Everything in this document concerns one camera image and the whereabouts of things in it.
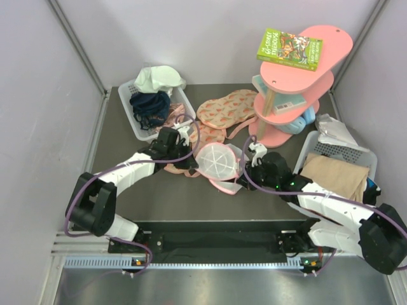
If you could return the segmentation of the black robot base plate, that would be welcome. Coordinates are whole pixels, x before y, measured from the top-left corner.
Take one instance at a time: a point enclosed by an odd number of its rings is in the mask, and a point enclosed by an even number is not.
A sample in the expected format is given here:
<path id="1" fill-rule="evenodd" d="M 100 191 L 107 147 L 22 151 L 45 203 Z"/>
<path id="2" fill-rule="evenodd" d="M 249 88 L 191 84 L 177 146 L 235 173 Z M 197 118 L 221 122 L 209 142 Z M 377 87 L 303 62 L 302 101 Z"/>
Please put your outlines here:
<path id="1" fill-rule="evenodd" d="M 306 253 L 320 257 L 296 233 L 310 220 L 145 221 L 135 240 L 153 253 L 154 263 L 285 262 Z"/>

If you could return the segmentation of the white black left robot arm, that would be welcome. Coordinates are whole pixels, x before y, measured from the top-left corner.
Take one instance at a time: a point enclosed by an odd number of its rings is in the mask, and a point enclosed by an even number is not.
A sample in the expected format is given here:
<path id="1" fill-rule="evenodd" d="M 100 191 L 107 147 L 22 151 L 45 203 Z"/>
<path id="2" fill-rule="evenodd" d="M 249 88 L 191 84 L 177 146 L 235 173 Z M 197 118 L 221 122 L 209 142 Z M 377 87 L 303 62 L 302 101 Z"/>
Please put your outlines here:
<path id="1" fill-rule="evenodd" d="M 168 164 L 183 170 L 198 167 L 190 144 L 191 127 L 164 127 L 150 145 L 113 168 L 81 174 L 66 209 L 66 222 L 90 234 L 122 240 L 131 252 L 139 251 L 144 237 L 139 226 L 116 213 L 117 197 L 139 180 L 154 175 Z"/>

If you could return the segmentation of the white mesh pink-trim laundry bag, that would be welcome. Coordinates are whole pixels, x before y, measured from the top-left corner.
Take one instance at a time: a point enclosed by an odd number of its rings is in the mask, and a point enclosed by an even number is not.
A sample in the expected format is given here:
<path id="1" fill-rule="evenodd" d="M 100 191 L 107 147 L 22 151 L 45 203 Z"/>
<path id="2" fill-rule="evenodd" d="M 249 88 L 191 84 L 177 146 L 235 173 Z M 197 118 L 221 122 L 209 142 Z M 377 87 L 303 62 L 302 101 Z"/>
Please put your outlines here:
<path id="1" fill-rule="evenodd" d="M 219 191 L 235 195 L 242 188 L 237 182 L 242 174 L 241 157 L 242 150 L 233 144 L 207 144 L 195 156 L 197 172 Z"/>

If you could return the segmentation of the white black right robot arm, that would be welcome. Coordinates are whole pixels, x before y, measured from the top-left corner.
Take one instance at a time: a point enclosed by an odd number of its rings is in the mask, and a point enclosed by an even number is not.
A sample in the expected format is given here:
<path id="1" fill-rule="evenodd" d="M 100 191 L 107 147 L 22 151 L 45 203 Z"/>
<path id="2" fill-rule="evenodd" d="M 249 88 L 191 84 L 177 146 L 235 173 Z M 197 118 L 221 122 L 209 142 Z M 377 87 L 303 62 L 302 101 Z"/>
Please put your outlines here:
<path id="1" fill-rule="evenodd" d="M 402 264 L 406 224 L 394 207 L 366 205 L 328 191 L 293 173 L 277 152 L 241 164 L 248 187 L 275 194 L 291 207 L 311 214 L 298 231 L 296 241 L 302 250 L 329 247 L 348 252 L 385 275 L 406 269 Z"/>

